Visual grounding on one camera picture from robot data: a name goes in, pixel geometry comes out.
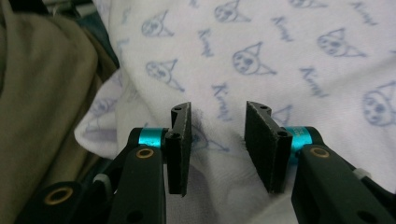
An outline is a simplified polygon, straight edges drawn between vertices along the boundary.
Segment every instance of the gold screw insert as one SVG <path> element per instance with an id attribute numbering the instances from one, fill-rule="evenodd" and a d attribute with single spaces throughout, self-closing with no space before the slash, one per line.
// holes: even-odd
<path id="1" fill-rule="evenodd" d="M 150 148 L 143 148 L 136 152 L 136 157 L 140 159 L 147 159 L 154 155 L 154 151 Z"/>
<path id="2" fill-rule="evenodd" d="M 323 148 L 320 147 L 313 147 L 311 148 L 311 153 L 314 154 L 316 157 L 321 158 L 328 158 L 330 157 L 330 153 Z"/>
<path id="3" fill-rule="evenodd" d="M 67 201 L 73 195 L 73 189 L 70 187 L 61 187 L 51 191 L 45 198 L 44 203 L 47 205 L 56 205 Z"/>

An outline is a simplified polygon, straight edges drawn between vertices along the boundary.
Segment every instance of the kuromi print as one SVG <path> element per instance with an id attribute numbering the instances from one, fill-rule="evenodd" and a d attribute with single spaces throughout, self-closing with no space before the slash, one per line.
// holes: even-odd
<path id="1" fill-rule="evenodd" d="M 370 13 L 366 10 L 366 5 L 363 2 L 351 3 L 350 5 L 352 5 L 353 9 L 355 9 L 359 14 L 361 14 L 365 24 L 371 26 L 378 25 L 378 22 L 374 21 Z"/>
<path id="2" fill-rule="evenodd" d="M 117 142 L 116 115 L 114 112 L 104 114 L 101 118 L 93 119 L 87 124 L 85 138 L 97 142 Z"/>
<path id="3" fill-rule="evenodd" d="M 326 93 L 318 84 L 318 72 L 313 66 L 300 68 L 300 72 L 303 74 L 303 79 L 310 87 L 313 96 L 318 98 L 329 96 L 329 93 Z"/>
<path id="4" fill-rule="evenodd" d="M 189 6 L 192 7 L 192 8 L 198 8 L 199 7 L 197 0 L 190 0 Z"/>
<path id="5" fill-rule="evenodd" d="M 363 96 L 363 113 L 375 126 L 396 124 L 396 81 L 367 92 Z"/>
<path id="6" fill-rule="evenodd" d="M 233 120 L 233 118 L 230 116 L 230 111 L 226 100 L 229 91 L 227 83 L 224 82 L 223 84 L 220 85 L 212 85 L 212 90 L 214 92 L 213 96 L 216 98 L 216 100 L 219 103 L 218 119 L 222 121 Z"/>
<path id="7" fill-rule="evenodd" d="M 238 11 L 239 0 L 216 7 L 215 17 L 219 22 L 250 21 Z"/>
<path id="8" fill-rule="evenodd" d="M 209 42 L 209 37 L 211 36 L 211 34 L 212 33 L 211 33 L 210 29 L 198 31 L 199 39 L 204 44 L 204 50 L 201 55 L 205 56 L 206 58 L 214 56 L 213 51 L 210 48 L 210 42 Z"/>
<path id="9" fill-rule="evenodd" d="M 285 108 L 274 112 L 271 117 L 274 119 L 274 121 L 276 121 L 278 125 L 288 126 L 290 113 L 292 109 L 293 109 L 292 105 L 287 105 Z"/>
<path id="10" fill-rule="evenodd" d="M 131 15 L 131 8 L 128 7 L 122 12 L 122 22 L 121 24 L 125 24 L 128 20 L 128 17 Z"/>
<path id="11" fill-rule="evenodd" d="M 262 42 L 242 49 L 233 55 L 233 67 L 242 75 L 275 75 L 276 72 L 261 63 L 260 49 Z"/>
<path id="12" fill-rule="evenodd" d="M 286 28 L 286 23 L 287 20 L 285 17 L 278 17 L 278 18 L 272 18 L 271 21 L 274 23 L 274 25 L 280 30 L 280 33 L 282 35 L 281 39 L 286 41 L 286 42 L 291 42 L 293 41 L 293 38 L 290 37 L 289 31 Z"/>
<path id="13" fill-rule="evenodd" d="M 216 141 L 213 141 L 211 139 L 208 139 L 206 135 L 197 127 L 192 125 L 192 143 L 191 143 L 191 149 L 193 150 L 199 150 L 199 149 L 205 149 L 205 148 L 210 148 L 218 151 L 225 151 L 228 152 L 230 149 L 227 147 L 222 146 L 221 144 L 217 143 Z"/>
<path id="14" fill-rule="evenodd" d="M 142 25 L 142 34 L 148 37 L 173 36 L 174 34 L 163 24 L 167 12 L 168 11 L 165 11 L 145 21 Z"/>
<path id="15" fill-rule="evenodd" d="M 90 112 L 99 117 L 110 111 L 114 111 L 117 100 L 113 99 L 97 99 L 93 101 Z"/>
<path id="16" fill-rule="evenodd" d="M 146 65 L 146 71 L 149 77 L 154 77 L 178 91 L 184 91 L 178 82 L 172 78 L 172 70 L 176 63 L 177 59 L 165 63 L 150 62 Z"/>
<path id="17" fill-rule="evenodd" d="M 289 3 L 293 7 L 304 8 L 304 7 L 327 7 L 326 4 L 320 3 L 316 0 L 289 0 Z"/>
<path id="18" fill-rule="evenodd" d="M 345 41 L 345 29 L 331 31 L 318 38 L 319 47 L 333 57 L 366 57 L 367 55 Z"/>

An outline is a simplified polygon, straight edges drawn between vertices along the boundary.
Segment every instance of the cartoon cat print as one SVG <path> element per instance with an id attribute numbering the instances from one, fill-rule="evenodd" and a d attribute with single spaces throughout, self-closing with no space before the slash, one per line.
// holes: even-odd
<path id="1" fill-rule="evenodd" d="M 345 41 L 345 29 L 331 31 L 318 38 L 318 46 L 333 57 L 367 57 Z"/>
<path id="2" fill-rule="evenodd" d="M 297 8 L 327 7 L 326 4 L 320 3 L 316 0 L 289 0 L 289 3 L 293 7 L 297 7 Z"/>
<path id="3" fill-rule="evenodd" d="M 146 65 L 146 71 L 150 77 L 158 79 L 175 90 L 184 91 L 178 82 L 172 78 L 172 70 L 176 63 L 177 59 L 164 63 L 149 62 Z"/>
<path id="4" fill-rule="evenodd" d="M 92 141 L 117 141 L 115 126 L 115 109 L 117 100 L 104 98 L 93 101 L 89 112 L 95 115 L 95 119 L 87 123 L 84 138 Z"/>
<path id="5" fill-rule="evenodd" d="M 215 17 L 219 22 L 248 22 L 250 19 L 238 11 L 239 0 L 218 6 Z"/>
<path id="6" fill-rule="evenodd" d="M 396 81 L 367 92 L 363 96 L 363 114 L 374 126 L 396 124 Z"/>
<path id="7" fill-rule="evenodd" d="M 146 20 L 142 25 L 142 34 L 147 37 L 173 36 L 174 33 L 170 32 L 163 24 L 167 12 L 168 11 L 165 11 L 151 19 Z"/>
<path id="8" fill-rule="evenodd" d="M 276 71 L 263 64 L 260 60 L 262 42 L 237 51 L 233 55 L 233 67 L 242 75 L 275 75 Z"/>
<path id="9" fill-rule="evenodd" d="M 199 150 L 204 148 L 210 148 L 218 151 L 225 151 L 228 152 L 230 149 L 227 147 L 222 146 L 221 144 L 208 139 L 206 135 L 197 127 L 192 125 L 192 143 L 191 148 L 193 150 Z"/>
<path id="10" fill-rule="evenodd" d="M 288 126 L 292 109 L 292 105 L 287 105 L 285 108 L 274 112 L 271 117 L 274 119 L 274 121 L 276 121 L 278 125 Z"/>

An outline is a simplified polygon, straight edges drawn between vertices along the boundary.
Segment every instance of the khaki cloth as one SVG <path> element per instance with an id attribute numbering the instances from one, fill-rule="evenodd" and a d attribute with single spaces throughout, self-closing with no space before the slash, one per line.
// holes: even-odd
<path id="1" fill-rule="evenodd" d="M 74 128 L 116 69 L 73 21 L 0 8 L 0 223 L 37 188 L 82 178 L 97 157 Z"/>

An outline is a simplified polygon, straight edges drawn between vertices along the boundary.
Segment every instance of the black mechanical arm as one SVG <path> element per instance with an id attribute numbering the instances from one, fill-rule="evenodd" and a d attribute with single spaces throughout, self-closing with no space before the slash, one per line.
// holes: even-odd
<path id="1" fill-rule="evenodd" d="M 247 102 L 247 150 L 269 193 L 284 190 L 298 160 L 291 202 L 300 224 L 396 223 L 396 196 L 328 148 L 313 127 L 280 128 L 271 108 Z"/>
<path id="2" fill-rule="evenodd" d="M 173 107 L 171 117 L 172 130 L 132 129 L 124 150 L 87 189 L 61 182 L 38 192 L 16 223 L 165 223 L 164 163 L 169 193 L 187 192 L 191 104 Z"/>

